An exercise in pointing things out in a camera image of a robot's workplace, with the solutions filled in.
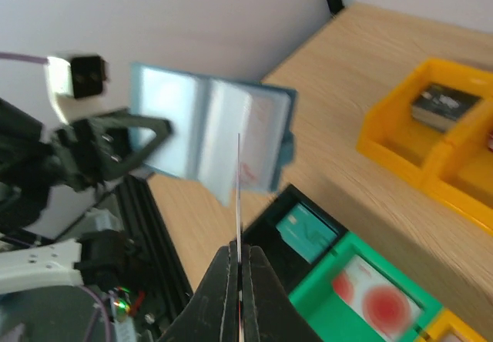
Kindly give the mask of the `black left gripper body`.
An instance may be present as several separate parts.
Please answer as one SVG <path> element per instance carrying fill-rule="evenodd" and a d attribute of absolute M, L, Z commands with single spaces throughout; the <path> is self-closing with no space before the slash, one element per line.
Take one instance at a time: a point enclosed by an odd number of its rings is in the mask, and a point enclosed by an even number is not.
<path fill-rule="evenodd" d="M 79 119 L 51 132 L 49 142 L 59 159 L 59 171 L 63 183 L 73 190 L 85 190 L 104 183 L 102 158 L 97 138 L 109 144 L 107 156 L 118 161 L 130 154 L 129 132 L 124 128 L 112 128 L 96 132 L 88 119 Z"/>

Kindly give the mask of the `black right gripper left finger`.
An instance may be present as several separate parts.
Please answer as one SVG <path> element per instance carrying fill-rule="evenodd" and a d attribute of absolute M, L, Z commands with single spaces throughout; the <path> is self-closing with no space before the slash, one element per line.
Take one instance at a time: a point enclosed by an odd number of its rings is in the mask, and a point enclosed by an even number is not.
<path fill-rule="evenodd" d="M 160 340 L 169 342 L 238 341 L 239 265 L 237 243 L 221 246 L 189 303 Z"/>

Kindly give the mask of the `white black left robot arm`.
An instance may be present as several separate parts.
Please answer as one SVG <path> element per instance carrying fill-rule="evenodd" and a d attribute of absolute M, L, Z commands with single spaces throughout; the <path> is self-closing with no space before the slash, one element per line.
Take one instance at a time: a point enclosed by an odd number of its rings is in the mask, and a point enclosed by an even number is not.
<path fill-rule="evenodd" d="M 51 188 L 76 192 L 137 169 L 172 134 L 166 119 L 126 110 L 79 119 L 41 140 L 43 125 L 8 102 L 1 104 L 1 232 L 16 234 L 46 208 Z M 43 287 L 146 288 L 149 266 L 114 230 L 61 243 L 24 245 L 1 257 L 1 292 Z"/>

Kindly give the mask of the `blue leather card holder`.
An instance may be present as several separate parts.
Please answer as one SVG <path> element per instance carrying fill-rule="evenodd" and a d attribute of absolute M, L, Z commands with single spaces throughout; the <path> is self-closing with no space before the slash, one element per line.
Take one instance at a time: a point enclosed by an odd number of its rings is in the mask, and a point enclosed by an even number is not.
<path fill-rule="evenodd" d="M 292 163 L 297 91 L 135 62 L 130 112 L 167 119 L 171 136 L 147 157 L 154 173 L 200 182 L 224 206 L 236 185 L 278 189 Z"/>

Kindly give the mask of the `white floral card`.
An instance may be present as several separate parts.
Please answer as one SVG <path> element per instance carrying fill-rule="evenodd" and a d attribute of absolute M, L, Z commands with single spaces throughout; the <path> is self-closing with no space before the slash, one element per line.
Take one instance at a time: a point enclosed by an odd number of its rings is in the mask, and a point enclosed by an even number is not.
<path fill-rule="evenodd" d="M 242 263 L 242 232 L 243 224 L 241 220 L 241 161 L 240 161 L 241 139 L 240 134 L 237 134 L 236 139 L 236 252 L 237 261 Z"/>

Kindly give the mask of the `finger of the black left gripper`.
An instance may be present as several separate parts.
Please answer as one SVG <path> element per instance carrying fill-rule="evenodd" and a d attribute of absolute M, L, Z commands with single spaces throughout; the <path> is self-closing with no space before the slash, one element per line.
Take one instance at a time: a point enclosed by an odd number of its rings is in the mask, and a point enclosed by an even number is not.
<path fill-rule="evenodd" d="M 103 179 L 118 179 L 139 168 L 155 149 L 172 135 L 168 119 L 113 112 L 103 116 Z M 132 135 L 150 132 L 132 147 Z"/>

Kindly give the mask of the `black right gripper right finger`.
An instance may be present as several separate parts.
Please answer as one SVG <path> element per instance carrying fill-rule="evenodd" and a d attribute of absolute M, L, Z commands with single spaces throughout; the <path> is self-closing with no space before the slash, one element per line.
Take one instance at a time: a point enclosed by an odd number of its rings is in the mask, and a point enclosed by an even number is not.
<path fill-rule="evenodd" d="M 296 311 L 263 250 L 242 246 L 243 339 L 319 341 Z"/>

